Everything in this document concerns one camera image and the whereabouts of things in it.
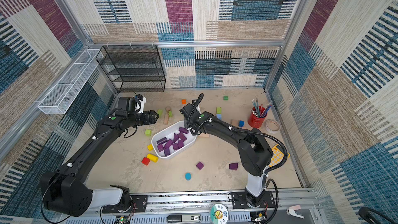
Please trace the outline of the purple short cylinder block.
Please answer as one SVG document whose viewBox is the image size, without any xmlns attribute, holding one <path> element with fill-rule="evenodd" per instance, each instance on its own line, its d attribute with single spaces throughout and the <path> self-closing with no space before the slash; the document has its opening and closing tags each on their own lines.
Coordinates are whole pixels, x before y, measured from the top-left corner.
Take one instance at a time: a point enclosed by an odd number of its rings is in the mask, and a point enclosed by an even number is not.
<svg viewBox="0 0 398 224">
<path fill-rule="evenodd" d="M 188 134 L 189 130 L 184 128 L 184 127 L 179 127 L 179 132 L 184 133 L 184 134 Z"/>
</svg>

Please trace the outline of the purple rectangular block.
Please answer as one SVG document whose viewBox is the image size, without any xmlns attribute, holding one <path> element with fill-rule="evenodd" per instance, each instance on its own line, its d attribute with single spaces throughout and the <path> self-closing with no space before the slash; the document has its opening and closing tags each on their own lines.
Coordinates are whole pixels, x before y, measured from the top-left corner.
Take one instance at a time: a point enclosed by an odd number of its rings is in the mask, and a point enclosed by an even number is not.
<svg viewBox="0 0 398 224">
<path fill-rule="evenodd" d="M 183 142 L 187 140 L 186 136 L 181 132 L 178 134 L 178 136 Z"/>
<path fill-rule="evenodd" d="M 169 139 L 166 143 L 165 143 L 165 145 L 164 145 L 164 149 L 165 148 L 170 148 L 172 145 L 173 145 L 173 140 L 172 139 Z"/>
</svg>

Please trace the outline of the purple triangular prism block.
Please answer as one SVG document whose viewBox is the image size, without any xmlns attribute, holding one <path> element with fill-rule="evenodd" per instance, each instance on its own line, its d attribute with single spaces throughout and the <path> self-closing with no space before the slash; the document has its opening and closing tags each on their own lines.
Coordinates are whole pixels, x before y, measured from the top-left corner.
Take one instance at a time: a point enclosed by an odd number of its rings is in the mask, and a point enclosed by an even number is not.
<svg viewBox="0 0 398 224">
<path fill-rule="evenodd" d="M 178 134 L 174 133 L 173 142 L 175 143 L 175 142 L 177 142 L 178 140 L 179 140 Z"/>
</svg>

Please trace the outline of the white plastic storage bin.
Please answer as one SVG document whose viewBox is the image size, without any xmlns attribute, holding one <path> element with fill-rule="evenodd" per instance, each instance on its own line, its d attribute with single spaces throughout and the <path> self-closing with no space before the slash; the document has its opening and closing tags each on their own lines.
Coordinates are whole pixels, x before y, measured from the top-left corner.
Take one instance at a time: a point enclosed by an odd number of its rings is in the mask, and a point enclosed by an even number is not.
<svg viewBox="0 0 398 224">
<path fill-rule="evenodd" d="M 184 129 L 186 127 L 182 120 L 154 135 L 151 144 L 159 158 L 171 159 L 195 143 L 197 137 Z"/>
</svg>

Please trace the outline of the purple cube block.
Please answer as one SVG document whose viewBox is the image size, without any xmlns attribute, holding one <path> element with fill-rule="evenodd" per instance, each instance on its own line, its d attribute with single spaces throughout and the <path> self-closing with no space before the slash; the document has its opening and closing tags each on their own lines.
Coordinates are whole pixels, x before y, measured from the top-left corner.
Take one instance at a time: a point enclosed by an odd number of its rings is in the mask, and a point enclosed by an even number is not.
<svg viewBox="0 0 398 224">
<path fill-rule="evenodd" d="M 171 150 L 169 149 L 169 148 L 165 148 L 164 149 L 164 155 L 167 157 L 167 156 L 170 156 L 171 155 Z"/>
</svg>

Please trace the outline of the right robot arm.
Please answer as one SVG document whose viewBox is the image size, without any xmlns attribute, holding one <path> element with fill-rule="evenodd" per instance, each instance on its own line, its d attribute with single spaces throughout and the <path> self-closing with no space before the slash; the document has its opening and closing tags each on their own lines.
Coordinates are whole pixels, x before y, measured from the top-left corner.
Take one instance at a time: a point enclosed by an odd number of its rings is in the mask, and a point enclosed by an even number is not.
<svg viewBox="0 0 398 224">
<path fill-rule="evenodd" d="M 209 112 L 201 113 L 198 109 L 204 94 L 198 99 L 180 109 L 183 115 L 184 127 L 193 136 L 205 133 L 216 136 L 234 146 L 240 156 L 241 164 L 248 173 L 248 181 L 245 187 L 246 204 L 249 207 L 261 205 L 267 185 L 271 180 L 265 180 L 269 172 L 282 167 L 288 159 L 286 146 L 276 137 L 262 133 L 259 129 L 242 129 L 228 124 Z M 283 152 L 282 160 L 270 166 L 274 155 L 267 140 L 278 144 Z"/>
</svg>

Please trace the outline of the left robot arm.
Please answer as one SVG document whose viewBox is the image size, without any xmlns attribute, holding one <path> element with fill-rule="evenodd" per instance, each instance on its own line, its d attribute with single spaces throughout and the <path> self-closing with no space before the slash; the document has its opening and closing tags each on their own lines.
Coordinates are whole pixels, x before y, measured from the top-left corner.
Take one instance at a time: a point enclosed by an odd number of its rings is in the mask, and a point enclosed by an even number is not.
<svg viewBox="0 0 398 224">
<path fill-rule="evenodd" d="M 84 182 L 98 159 L 130 127 L 152 125 L 159 119 L 155 110 L 144 109 L 145 103 L 146 98 L 140 94 L 120 97 L 118 106 L 97 123 L 80 149 L 56 171 L 41 176 L 41 210 L 78 217 L 89 208 L 94 193 Z"/>
</svg>

